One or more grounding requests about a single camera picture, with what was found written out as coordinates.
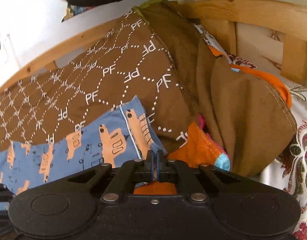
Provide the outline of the blue patterned children's pants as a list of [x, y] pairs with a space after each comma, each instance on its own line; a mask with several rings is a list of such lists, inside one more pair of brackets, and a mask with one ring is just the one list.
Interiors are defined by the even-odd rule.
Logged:
[[166, 149], [153, 131], [140, 100], [114, 107], [52, 144], [12, 142], [0, 152], [0, 184], [20, 194], [102, 163], [120, 167]]

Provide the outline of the plain brown pillow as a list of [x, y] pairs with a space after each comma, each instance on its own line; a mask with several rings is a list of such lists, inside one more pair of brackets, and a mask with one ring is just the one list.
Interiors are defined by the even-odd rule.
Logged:
[[272, 75], [234, 66], [198, 44], [198, 105], [211, 138], [229, 155], [231, 171], [252, 177], [291, 142], [297, 130], [291, 97]]

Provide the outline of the white floral bed sheet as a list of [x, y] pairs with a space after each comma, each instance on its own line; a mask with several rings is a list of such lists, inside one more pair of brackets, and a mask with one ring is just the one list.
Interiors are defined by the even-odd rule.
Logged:
[[243, 58], [225, 52], [218, 41], [201, 24], [195, 28], [203, 35], [214, 55], [223, 55], [233, 65], [253, 72], [268, 74], [284, 84], [291, 96], [291, 112], [297, 123], [296, 135], [286, 150], [261, 173], [260, 182], [284, 190], [297, 199], [301, 207], [299, 222], [294, 230], [296, 239], [307, 239], [307, 87], [290, 81], [271, 67], [252, 64]]

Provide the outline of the brown PF patterned blanket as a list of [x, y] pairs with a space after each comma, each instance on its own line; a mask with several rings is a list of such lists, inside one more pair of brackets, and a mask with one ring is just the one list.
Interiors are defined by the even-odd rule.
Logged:
[[131, 9], [67, 66], [0, 93], [0, 152], [12, 142], [57, 143], [137, 97], [168, 159], [231, 171], [229, 155], [211, 138], [199, 110], [200, 41], [208, 46], [165, 0]]

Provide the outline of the floral patterned cloth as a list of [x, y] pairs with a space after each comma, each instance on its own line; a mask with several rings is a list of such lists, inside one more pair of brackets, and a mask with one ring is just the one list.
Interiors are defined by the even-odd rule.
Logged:
[[72, 4], [69, 4], [67, 2], [67, 0], [63, 0], [66, 2], [66, 10], [65, 10], [65, 15], [62, 19], [62, 22], [68, 20], [68, 19], [71, 19], [73, 18], [74, 16], [76, 15], [79, 15], [81, 13], [84, 13], [86, 11], [89, 11], [91, 9], [93, 9], [94, 7], [81, 7], [81, 6], [77, 6], [77, 5], [72, 5]]

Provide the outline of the wooden bed frame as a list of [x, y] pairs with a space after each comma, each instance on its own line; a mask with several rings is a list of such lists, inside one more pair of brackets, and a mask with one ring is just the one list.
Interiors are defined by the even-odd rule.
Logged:
[[[301, 5], [274, 0], [205, 0], [172, 5], [185, 18], [253, 24], [294, 36], [300, 45], [307, 43], [307, 7]], [[56, 59], [104, 37], [116, 22], [101, 23], [51, 46], [11, 76], [0, 92], [43, 67], [56, 69]]]

